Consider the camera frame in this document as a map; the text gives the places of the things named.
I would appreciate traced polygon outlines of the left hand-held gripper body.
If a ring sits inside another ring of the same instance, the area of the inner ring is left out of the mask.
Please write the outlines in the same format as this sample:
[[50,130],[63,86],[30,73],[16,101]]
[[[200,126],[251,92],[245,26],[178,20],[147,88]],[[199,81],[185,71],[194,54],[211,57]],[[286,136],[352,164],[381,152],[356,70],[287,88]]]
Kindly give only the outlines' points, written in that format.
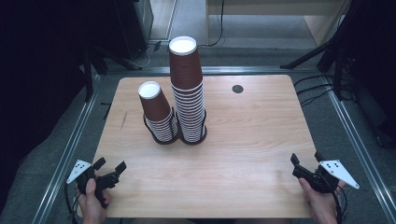
[[89,162],[77,160],[72,169],[66,183],[70,184],[75,181],[78,185],[78,190],[85,193],[86,185],[89,179],[93,178],[96,182],[95,196],[104,208],[107,208],[106,199],[102,191],[105,189],[113,189],[120,182],[120,175],[114,170],[107,175],[97,176],[93,169],[93,164]]

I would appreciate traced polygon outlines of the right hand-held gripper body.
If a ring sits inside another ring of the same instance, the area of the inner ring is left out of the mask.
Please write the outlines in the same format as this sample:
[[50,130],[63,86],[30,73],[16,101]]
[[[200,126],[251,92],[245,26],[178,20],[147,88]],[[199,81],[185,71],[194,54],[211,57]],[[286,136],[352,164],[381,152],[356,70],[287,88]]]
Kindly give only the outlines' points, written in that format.
[[292,174],[297,178],[304,178],[311,188],[319,193],[336,191],[339,181],[343,181],[354,189],[360,188],[360,185],[339,160],[321,161],[314,173],[300,164],[298,169],[293,168]]

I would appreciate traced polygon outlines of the black wire cup holder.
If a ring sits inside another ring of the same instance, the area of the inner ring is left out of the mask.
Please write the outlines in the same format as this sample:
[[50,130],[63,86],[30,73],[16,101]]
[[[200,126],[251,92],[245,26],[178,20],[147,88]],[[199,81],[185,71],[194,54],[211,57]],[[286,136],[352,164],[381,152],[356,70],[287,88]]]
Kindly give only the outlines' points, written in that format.
[[181,125],[177,112],[171,108],[168,116],[160,121],[153,121],[143,115],[143,121],[154,141],[160,145],[169,145],[180,139],[184,144],[194,146],[202,143],[207,134],[205,126],[206,113],[198,126],[198,133],[189,136]]

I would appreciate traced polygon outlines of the tall stack of brown cups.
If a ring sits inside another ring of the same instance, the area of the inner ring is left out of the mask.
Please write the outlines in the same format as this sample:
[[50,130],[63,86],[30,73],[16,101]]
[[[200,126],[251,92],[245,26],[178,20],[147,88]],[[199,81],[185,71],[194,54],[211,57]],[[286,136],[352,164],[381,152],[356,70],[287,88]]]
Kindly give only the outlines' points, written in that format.
[[177,108],[177,122],[181,136],[187,144],[198,144],[205,138],[204,83],[192,89],[183,90],[172,86]]

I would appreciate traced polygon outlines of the person's left hand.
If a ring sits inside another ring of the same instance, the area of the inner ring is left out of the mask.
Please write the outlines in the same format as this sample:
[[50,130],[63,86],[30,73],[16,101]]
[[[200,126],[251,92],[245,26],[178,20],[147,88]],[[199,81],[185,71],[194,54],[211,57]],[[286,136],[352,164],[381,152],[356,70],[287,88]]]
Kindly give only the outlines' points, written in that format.
[[89,179],[86,191],[78,198],[78,204],[82,213],[82,224],[105,224],[106,209],[95,196],[96,182]]

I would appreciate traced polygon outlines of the person's right hand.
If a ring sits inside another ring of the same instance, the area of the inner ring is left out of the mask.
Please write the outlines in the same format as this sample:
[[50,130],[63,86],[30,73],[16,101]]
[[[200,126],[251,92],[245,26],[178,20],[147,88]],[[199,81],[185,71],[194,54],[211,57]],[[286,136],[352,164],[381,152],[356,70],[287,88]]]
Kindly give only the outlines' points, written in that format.
[[298,182],[304,191],[304,198],[310,205],[311,217],[318,224],[337,224],[336,202],[331,193],[321,194],[311,188],[304,178]]

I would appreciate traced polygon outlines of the black tape strip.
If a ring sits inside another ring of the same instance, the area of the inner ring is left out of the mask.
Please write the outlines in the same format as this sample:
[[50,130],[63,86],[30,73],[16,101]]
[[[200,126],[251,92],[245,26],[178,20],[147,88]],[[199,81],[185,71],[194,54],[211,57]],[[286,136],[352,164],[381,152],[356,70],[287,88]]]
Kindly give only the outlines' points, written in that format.
[[103,119],[106,120],[112,104],[111,103],[101,103],[100,105],[103,105],[106,107],[106,113],[103,116]]

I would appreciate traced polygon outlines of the short stack of brown cups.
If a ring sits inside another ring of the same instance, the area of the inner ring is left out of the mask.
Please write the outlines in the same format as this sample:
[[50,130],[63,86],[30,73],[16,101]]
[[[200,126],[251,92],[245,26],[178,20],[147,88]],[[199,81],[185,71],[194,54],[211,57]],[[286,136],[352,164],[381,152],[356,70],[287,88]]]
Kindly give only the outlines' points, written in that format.
[[138,88],[139,99],[143,108],[143,115],[153,121],[165,119],[172,106],[169,105],[163,90],[156,81],[147,81]]

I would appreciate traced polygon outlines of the black metal stand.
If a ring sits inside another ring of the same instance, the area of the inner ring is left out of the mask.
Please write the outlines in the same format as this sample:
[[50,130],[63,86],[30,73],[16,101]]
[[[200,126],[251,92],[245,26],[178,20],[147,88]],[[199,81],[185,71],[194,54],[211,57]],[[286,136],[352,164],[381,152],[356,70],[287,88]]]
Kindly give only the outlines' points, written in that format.
[[104,53],[101,48],[97,46],[88,46],[83,54],[83,68],[85,77],[85,101],[88,102],[93,96],[93,81],[92,81],[92,68],[99,75],[105,75],[108,67],[104,60]]

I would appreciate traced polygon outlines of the black tripod stand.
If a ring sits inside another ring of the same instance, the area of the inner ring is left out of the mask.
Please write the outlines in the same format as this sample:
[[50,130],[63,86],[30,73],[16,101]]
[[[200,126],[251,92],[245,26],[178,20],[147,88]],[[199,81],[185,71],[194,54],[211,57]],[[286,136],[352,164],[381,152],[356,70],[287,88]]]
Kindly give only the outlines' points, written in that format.
[[330,40],[282,67],[292,69],[317,55],[320,72],[335,66],[332,89],[338,99],[348,71],[372,95],[396,101],[396,0],[352,0]]

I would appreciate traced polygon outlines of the light wooden furniture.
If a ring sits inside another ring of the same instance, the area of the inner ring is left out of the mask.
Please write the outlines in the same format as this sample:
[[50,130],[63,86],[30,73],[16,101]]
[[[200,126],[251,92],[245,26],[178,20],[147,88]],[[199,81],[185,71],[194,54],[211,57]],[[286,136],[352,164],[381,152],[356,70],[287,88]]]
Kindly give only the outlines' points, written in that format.
[[206,38],[210,15],[290,15],[303,16],[319,46],[335,32],[336,23],[352,0],[205,0]]

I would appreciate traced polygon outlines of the dark computer cabinet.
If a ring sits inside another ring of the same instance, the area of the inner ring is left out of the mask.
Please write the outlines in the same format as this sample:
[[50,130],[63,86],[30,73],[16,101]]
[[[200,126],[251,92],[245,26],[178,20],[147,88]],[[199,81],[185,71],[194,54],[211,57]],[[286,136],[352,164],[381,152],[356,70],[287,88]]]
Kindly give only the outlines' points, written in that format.
[[132,59],[149,45],[153,23],[150,0],[114,0],[124,42],[127,59]]

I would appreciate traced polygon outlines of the aluminium frame rail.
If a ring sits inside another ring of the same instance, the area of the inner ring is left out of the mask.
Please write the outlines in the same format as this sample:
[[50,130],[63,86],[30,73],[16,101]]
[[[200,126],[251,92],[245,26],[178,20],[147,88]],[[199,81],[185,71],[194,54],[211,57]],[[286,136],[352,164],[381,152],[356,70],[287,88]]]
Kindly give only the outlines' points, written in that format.
[[50,148],[41,158],[40,167],[49,168],[51,174],[46,182],[43,193],[38,198],[38,206],[29,224],[49,224],[51,213],[57,208],[68,221],[68,208],[64,197],[64,188],[67,187],[66,178],[72,161],[75,159],[79,141],[88,123],[95,105],[98,92],[106,77],[93,76],[93,94],[86,99],[85,90],[82,90],[56,124],[49,136]]
[[377,169],[369,148],[364,144],[363,136],[358,131],[358,127],[353,121],[353,116],[347,110],[346,102],[340,101],[334,91],[330,91],[329,97],[389,224],[396,224],[396,202],[394,197]]
[[[203,66],[202,72],[205,76],[239,76],[239,75],[287,75],[287,74],[311,74],[317,73],[315,67],[296,67],[292,69],[275,66]],[[164,77],[170,74],[170,68],[145,67],[141,70],[127,70],[123,67],[110,68],[109,75],[119,74],[126,77]]]

